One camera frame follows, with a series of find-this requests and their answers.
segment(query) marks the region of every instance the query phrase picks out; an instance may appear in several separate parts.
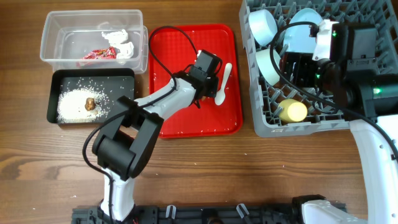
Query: light blue plate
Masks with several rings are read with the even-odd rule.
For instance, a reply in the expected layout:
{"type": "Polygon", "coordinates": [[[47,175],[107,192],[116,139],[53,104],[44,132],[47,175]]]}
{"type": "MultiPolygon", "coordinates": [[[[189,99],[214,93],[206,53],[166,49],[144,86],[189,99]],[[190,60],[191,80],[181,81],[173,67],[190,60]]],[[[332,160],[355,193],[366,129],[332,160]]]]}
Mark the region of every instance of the light blue plate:
{"type": "MultiPolygon", "coordinates": [[[[322,17],[313,9],[302,9],[290,21],[294,22],[313,22],[319,24],[322,17]]],[[[291,27],[287,29],[284,45],[288,45],[288,52],[313,54],[317,43],[314,37],[310,37],[310,28],[307,25],[291,27]]]]}

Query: clear plastic container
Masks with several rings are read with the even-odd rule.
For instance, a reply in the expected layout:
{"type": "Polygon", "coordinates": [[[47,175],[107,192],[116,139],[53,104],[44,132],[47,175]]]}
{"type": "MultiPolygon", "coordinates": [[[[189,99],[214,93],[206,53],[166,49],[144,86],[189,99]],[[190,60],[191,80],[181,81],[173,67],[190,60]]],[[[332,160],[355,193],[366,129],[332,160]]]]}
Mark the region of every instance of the clear plastic container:
{"type": "Polygon", "coordinates": [[[40,58],[53,70],[76,68],[131,68],[144,73],[148,63],[148,31],[140,10],[53,11],[45,21],[40,58]],[[134,55],[127,59],[81,59],[110,45],[101,33],[126,30],[134,55]]]}

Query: red tray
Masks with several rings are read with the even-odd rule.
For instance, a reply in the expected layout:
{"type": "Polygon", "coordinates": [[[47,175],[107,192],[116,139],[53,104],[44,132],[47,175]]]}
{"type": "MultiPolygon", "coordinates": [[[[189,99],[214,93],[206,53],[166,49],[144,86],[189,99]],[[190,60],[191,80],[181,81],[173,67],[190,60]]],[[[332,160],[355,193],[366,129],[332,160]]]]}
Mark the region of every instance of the red tray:
{"type": "MultiPolygon", "coordinates": [[[[235,41],[232,30],[223,24],[180,26],[192,39],[198,50],[207,50],[223,60],[218,78],[218,89],[223,80],[224,68],[232,63],[231,75],[225,88],[225,101],[217,106],[213,98],[200,100],[195,105],[178,111],[163,124],[161,138],[187,138],[233,134],[243,123],[239,77],[236,65],[235,41]]],[[[177,30],[164,29],[157,33],[151,48],[159,60],[171,71],[183,70],[195,63],[196,55],[187,38],[177,30]]],[[[170,75],[149,55],[149,91],[153,93],[170,81],[170,75]]]]}

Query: spoon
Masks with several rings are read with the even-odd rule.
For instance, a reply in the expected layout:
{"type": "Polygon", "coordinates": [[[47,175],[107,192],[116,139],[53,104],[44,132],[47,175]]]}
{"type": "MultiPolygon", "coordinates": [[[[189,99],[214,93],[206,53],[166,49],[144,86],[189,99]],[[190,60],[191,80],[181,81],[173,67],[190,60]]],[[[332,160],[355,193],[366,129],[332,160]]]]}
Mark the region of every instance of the spoon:
{"type": "Polygon", "coordinates": [[[225,100],[224,89],[225,89],[226,82],[228,81],[229,74],[231,73],[231,70],[232,70],[232,64],[231,63],[227,63],[225,65],[223,83],[221,84],[221,88],[220,88],[220,90],[218,90],[218,92],[216,94],[216,98],[214,99],[214,101],[216,102],[217,106],[223,104],[223,102],[225,100]]]}

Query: white cup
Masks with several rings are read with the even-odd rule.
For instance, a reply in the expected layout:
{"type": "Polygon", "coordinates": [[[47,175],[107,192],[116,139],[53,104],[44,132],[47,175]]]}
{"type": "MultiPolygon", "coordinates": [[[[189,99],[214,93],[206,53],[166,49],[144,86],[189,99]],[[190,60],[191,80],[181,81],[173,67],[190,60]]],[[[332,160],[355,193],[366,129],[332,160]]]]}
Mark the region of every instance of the white cup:
{"type": "MultiPolygon", "coordinates": [[[[279,68],[280,56],[275,50],[274,50],[274,59],[275,59],[276,65],[279,68]]],[[[256,52],[256,61],[257,61],[257,65],[259,66],[262,76],[266,79],[266,81],[270,85],[273,86],[277,82],[279,82],[280,76],[275,71],[274,67],[272,66],[271,55],[270,55],[269,49],[256,52]]]]}
{"type": "Polygon", "coordinates": [[[249,25],[255,40],[261,46],[269,44],[278,32],[274,16],[266,9],[251,12],[249,25]]]}

